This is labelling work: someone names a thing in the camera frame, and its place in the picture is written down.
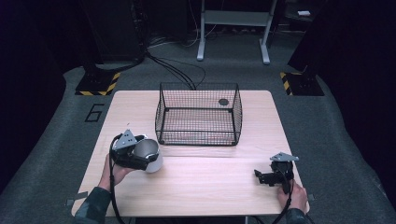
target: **person's arm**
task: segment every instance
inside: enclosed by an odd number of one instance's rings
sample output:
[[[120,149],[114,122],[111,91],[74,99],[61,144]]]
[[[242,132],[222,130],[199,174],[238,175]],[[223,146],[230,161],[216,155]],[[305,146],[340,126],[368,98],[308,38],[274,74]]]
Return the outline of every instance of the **person's arm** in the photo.
[[[105,223],[105,216],[110,204],[110,166],[109,155],[106,156],[105,167],[97,187],[85,199],[84,203],[75,214],[75,223],[97,224]],[[134,169],[115,165],[113,168],[114,184],[119,184],[122,179]]]
[[[291,194],[291,202],[286,213],[286,222],[288,224],[305,224],[306,202],[307,194],[306,189],[298,185],[295,180],[291,180],[290,184],[293,185],[293,192]],[[285,207],[289,194],[285,194],[282,188],[277,191],[277,198],[282,207]]]

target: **table leg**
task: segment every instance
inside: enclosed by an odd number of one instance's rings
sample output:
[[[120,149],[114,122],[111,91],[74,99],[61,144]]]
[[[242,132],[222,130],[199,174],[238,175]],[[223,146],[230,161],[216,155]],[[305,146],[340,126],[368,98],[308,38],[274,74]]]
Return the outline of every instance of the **table leg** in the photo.
[[[268,55],[268,49],[267,49],[267,39],[268,39],[268,34],[270,33],[271,30],[271,23],[274,17],[276,1],[277,0],[273,0],[273,3],[271,5],[271,10],[268,16],[267,25],[265,26],[264,35],[262,39],[260,39],[260,48],[262,50],[262,62],[264,64],[270,64],[270,57]]]
[[[201,5],[201,39],[199,41],[197,60],[202,61],[205,53],[205,0]]]

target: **yellow and black hazard tape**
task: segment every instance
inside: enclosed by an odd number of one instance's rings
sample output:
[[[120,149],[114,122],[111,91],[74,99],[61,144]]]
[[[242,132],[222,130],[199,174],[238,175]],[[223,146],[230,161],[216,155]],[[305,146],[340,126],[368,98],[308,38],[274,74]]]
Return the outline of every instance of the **yellow and black hazard tape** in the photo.
[[[113,92],[114,88],[116,87],[119,77],[120,77],[120,73],[114,75],[106,91],[76,91],[75,95],[109,95],[111,94],[111,92]]]
[[[293,95],[293,92],[291,91],[290,88],[290,84],[288,82],[288,79],[286,77],[286,75],[300,75],[301,73],[285,73],[285,72],[281,72],[280,73],[280,77],[282,78],[282,82],[283,82],[283,87],[285,88],[286,94],[287,95]]]

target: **sleeve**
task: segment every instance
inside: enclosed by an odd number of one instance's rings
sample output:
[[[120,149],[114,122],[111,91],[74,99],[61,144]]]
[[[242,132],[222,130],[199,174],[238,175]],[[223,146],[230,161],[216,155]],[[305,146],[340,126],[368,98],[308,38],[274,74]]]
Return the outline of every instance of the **sleeve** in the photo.
[[[286,223],[287,224],[305,224],[304,212],[298,208],[291,208],[286,213]]]
[[[95,187],[77,210],[74,223],[105,223],[106,211],[110,201],[110,193],[107,190]]]

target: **gray carpet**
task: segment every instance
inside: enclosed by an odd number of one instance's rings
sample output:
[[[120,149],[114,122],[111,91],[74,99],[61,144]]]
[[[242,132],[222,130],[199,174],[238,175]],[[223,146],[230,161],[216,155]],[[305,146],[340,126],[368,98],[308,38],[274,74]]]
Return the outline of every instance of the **gray carpet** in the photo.
[[[150,48],[149,52],[156,57],[203,67],[205,82],[237,82],[241,90],[268,90],[273,94],[291,151],[300,157],[296,166],[301,179],[308,193],[316,198],[310,202],[309,212],[316,223],[396,223],[395,210],[375,172],[348,136],[325,83],[318,79],[325,92],[323,97],[286,94],[279,73],[293,71],[287,61],[301,36],[277,34],[269,49],[270,65],[262,63],[259,38],[233,35],[207,40],[203,62],[196,61],[198,43],[189,48],[179,44],[161,45]],[[203,76],[196,67],[172,64],[194,81]],[[78,193],[114,95],[76,96],[75,87],[83,75],[82,68],[64,74],[67,87],[56,114],[0,196],[0,223],[71,223],[73,220],[70,207],[64,203]],[[164,81],[177,79],[146,59],[137,67],[121,72],[115,91],[158,90]],[[93,104],[104,104],[96,107],[103,113],[98,122],[84,122]],[[275,217],[261,218],[271,223]],[[117,220],[109,217],[106,223]]]

